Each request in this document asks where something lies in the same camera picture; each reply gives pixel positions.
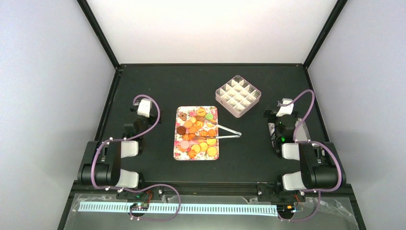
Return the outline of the metal tongs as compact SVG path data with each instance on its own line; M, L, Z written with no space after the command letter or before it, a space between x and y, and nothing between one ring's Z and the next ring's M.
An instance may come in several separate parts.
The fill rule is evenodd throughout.
M228 139L228 138L239 138L242 136L242 133L230 128L227 128L223 125L219 125L217 122L213 122L211 120L206 119L207 124L213 125L213 128L216 130L216 134L209 134L207 131L205 135L198 135L193 137L192 141L200 141L206 139Z

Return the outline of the floral cookie tray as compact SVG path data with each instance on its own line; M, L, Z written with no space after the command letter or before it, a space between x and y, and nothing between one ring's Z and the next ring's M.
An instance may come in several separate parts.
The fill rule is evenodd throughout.
M217 139L206 139L200 141L192 141L191 139L198 135L216 134L213 125L207 124L205 116L201 117L196 114L196 110L204 108L207 114L213 114L213 122L218 122L218 109L215 106L180 106L176 111L175 133L174 133L174 148L173 158L177 161L214 161L219 158L219 141ZM187 114L187 120L183 121L179 118L180 113ZM184 135L179 135L176 132L177 127L184 126L187 131ZM180 148L180 142L187 140L190 142L188 149Z

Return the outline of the pink divided cookie tin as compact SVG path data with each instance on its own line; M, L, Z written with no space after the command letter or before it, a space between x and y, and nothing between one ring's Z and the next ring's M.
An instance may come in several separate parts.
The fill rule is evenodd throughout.
M261 98L261 91L240 75L215 91L215 99L234 117L242 117Z

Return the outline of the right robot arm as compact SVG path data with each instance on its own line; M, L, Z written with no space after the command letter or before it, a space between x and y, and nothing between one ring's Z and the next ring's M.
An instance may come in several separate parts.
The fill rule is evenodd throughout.
M334 143L311 140L306 123L296 113L266 110L264 117L275 155L300 163L298 171L278 176L272 188L276 199L284 201L292 191L330 192L345 185L347 177Z

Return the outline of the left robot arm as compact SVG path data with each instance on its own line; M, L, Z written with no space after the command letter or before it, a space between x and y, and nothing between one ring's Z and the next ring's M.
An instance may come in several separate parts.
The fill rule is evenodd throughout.
M144 136L133 140L129 138L148 130L156 121L160 124L161 118L154 114L137 115L134 122L124 125L123 140L104 145L97 158L95 155L102 142L89 141L79 167L78 182L82 185L93 185L94 181L97 186L106 190L111 187L144 188L143 174L123 169L122 160L142 154Z

